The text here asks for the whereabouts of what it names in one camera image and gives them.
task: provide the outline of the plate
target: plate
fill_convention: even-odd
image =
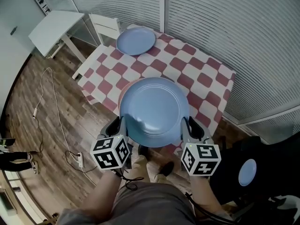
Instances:
[[[120,116],[126,119],[128,136],[143,146],[169,145],[181,137],[181,120],[189,118],[183,91],[165,78],[144,78],[124,94]]]
[[[254,159],[248,159],[240,169],[239,183],[241,186],[248,186],[256,175],[256,162]]]
[[[119,99],[118,99],[118,109],[120,110],[120,105],[121,105],[121,101],[123,99],[123,96],[125,94],[125,92],[128,90],[128,88],[130,88],[132,86],[132,84],[135,84],[137,81],[141,80],[142,78],[133,80],[132,82],[128,83],[121,91],[120,95],[119,95]]]
[[[130,28],[120,34],[117,39],[117,49],[134,56],[147,52],[155,44],[155,34],[148,28]]]

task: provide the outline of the cord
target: cord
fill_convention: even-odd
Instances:
[[[39,148],[38,148],[39,156],[42,158],[43,157],[43,150],[44,150],[43,132],[42,132],[41,128],[39,127],[39,121],[38,121],[37,117],[35,119],[37,120],[37,127],[38,127],[39,131],[41,132],[41,136],[42,136],[41,143],[40,143]]]
[[[226,218],[217,216],[216,214],[213,214],[211,212],[208,212],[204,208],[200,207],[197,203],[195,203],[195,201],[192,199],[191,195],[192,194],[185,193],[185,196],[193,204],[193,206],[196,207],[201,213],[203,213],[204,215],[208,216],[211,220],[213,220],[213,221],[215,221],[217,223],[222,223],[222,224],[226,224],[226,225],[236,225],[236,224],[238,224],[238,223],[236,223],[234,221],[231,221],[229,219],[226,219]]]
[[[209,137],[208,137],[208,138],[205,138],[204,141],[203,141],[203,143],[205,143],[206,140],[209,140]]]
[[[85,171],[82,171],[82,170],[79,170],[79,169],[73,167],[73,165],[72,165],[71,163],[69,163],[69,161],[68,161],[68,158],[67,158],[67,152],[69,152],[70,154],[73,154],[74,156],[78,156],[78,155],[77,155],[77,154],[74,154],[74,153],[72,153],[71,151],[68,151],[68,150],[65,151],[66,161],[67,161],[67,163],[68,163],[74,170],[80,171],[80,172],[82,172],[82,173],[89,173],[89,172],[91,172],[91,171],[93,171],[93,170],[95,170],[95,169],[97,168],[97,166],[95,166],[94,168],[92,168],[92,169],[90,169],[90,170],[88,170],[88,171],[85,172]]]
[[[87,179],[90,180],[90,182],[91,182],[92,184],[96,185],[96,184],[88,177],[88,175],[86,175],[86,173],[84,172],[83,168],[81,168],[81,170],[82,170],[83,174],[87,177]]]
[[[128,185],[131,183],[131,182],[133,182],[133,181],[141,181],[141,180],[143,180],[144,179],[144,177],[137,177],[137,178],[134,178],[134,179],[128,179],[128,178],[126,178],[126,177],[124,177],[124,173],[121,171],[121,169],[120,169],[120,173],[118,172],[118,171],[116,171],[116,170],[112,170],[118,177],[120,177],[121,179],[123,179],[123,180],[125,180],[126,182],[125,182],[125,185],[124,186],[122,186],[120,189],[119,189],[119,191],[122,189],[122,188],[124,188],[124,187],[126,187],[127,189],[129,189],[129,190],[131,190],[131,191],[136,191],[137,189],[138,189],[138,186],[136,185],[136,184],[132,184],[133,185],[133,187],[129,187]]]
[[[53,82],[53,70],[52,70],[50,67],[46,68],[46,70],[42,73],[41,81],[40,81],[40,85],[41,85],[41,89],[42,89],[42,96],[41,96],[41,98],[40,98],[40,100],[39,100],[39,102],[38,102],[36,108],[34,109],[33,118],[36,119],[36,115],[37,115],[37,111],[38,111],[38,105],[40,104],[40,102],[42,101],[42,98],[43,98],[43,96],[44,96],[44,89],[43,89],[43,85],[42,85],[42,79],[43,79],[44,73],[45,73],[47,70],[50,70],[50,71],[51,71],[51,80],[52,80],[52,85],[53,85],[53,92],[54,92],[54,96],[55,96],[56,108],[57,108],[57,112],[58,112],[58,119],[59,119],[59,121],[60,121],[61,131],[62,131],[62,134],[63,134],[63,136],[64,136],[64,139],[65,139],[65,142],[66,142],[66,145],[67,145],[68,151],[70,152],[71,157],[73,158],[73,160],[74,160],[75,162],[78,163],[78,160],[75,159],[75,157],[73,156],[73,154],[72,154],[72,152],[71,152],[71,150],[70,150],[70,146],[69,146],[69,144],[68,144],[68,142],[67,142],[66,135],[65,135],[65,131],[64,131],[64,128],[63,128],[62,123],[61,123],[61,120],[60,120],[60,110],[58,109],[58,102],[57,102],[57,97],[56,97],[55,87],[54,87],[54,82]]]

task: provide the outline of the checkered tablecloth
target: checkered tablecloth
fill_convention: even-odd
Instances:
[[[236,73],[187,43],[164,33],[154,33],[154,46],[139,56],[123,54],[115,44],[106,48],[78,82],[82,92],[91,104],[100,102],[119,115],[118,99],[126,84],[144,77],[168,78],[187,96],[190,115],[213,135]]]

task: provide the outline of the floor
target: floor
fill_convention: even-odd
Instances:
[[[85,57],[94,49],[79,41],[75,41],[75,44]],[[43,139],[43,157],[36,156],[40,174],[34,175],[31,170],[27,170],[21,172],[21,176],[36,201],[49,215],[61,212],[63,208],[76,208],[94,185],[81,171],[76,171],[66,162],[67,147],[58,120],[49,71],[43,77],[44,97],[38,107],[38,120],[32,117],[41,96],[42,72],[48,67],[53,69],[66,140],[73,153],[83,153],[85,171],[95,166],[89,154],[92,141],[101,128],[115,118],[115,115],[101,104],[90,105],[86,101],[80,87],[72,79],[78,65],[79,60],[66,47],[61,49],[54,60],[45,59],[38,51],[34,51],[14,87],[6,109],[6,137],[16,139],[12,147],[14,151],[38,150]],[[38,129],[38,121],[43,137]],[[224,135],[228,147],[247,136],[222,120],[213,136],[215,143],[220,144],[220,137]],[[134,145],[133,159],[136,156],[137,144]],[[68,154],[67,159],[76,167]],[[180,160],[164,149],[151,151],[151,161],[147,167],[150,179],[153,180],[159,167],[170,160],[175,162],[175,170],[169,176],[169,180],[182,191],[189,191],[188,175],[181,170]],[[97,184],[102,173],[95,169],[87,175]]]

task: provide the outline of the white blind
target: white blind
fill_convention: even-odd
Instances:
[[[72,0],[45,0],[51,10],[63,10],[77,12],[77,9]],[[90,34],[86,24],[81,19],[75,24],[69,31],[68,34],[75,38],[88,42],[94,46],[97,46],[95,40]]]
[[[74,0],[82,13],[117,17],[122,29],[135,23],[159,29],[159,0]]]
[[[166,31],[237,72],[238,120],[300,104],[300,0],[167,0]]]
[[[278,143],[300,131],[300,110],[247,126],[268,143]]]

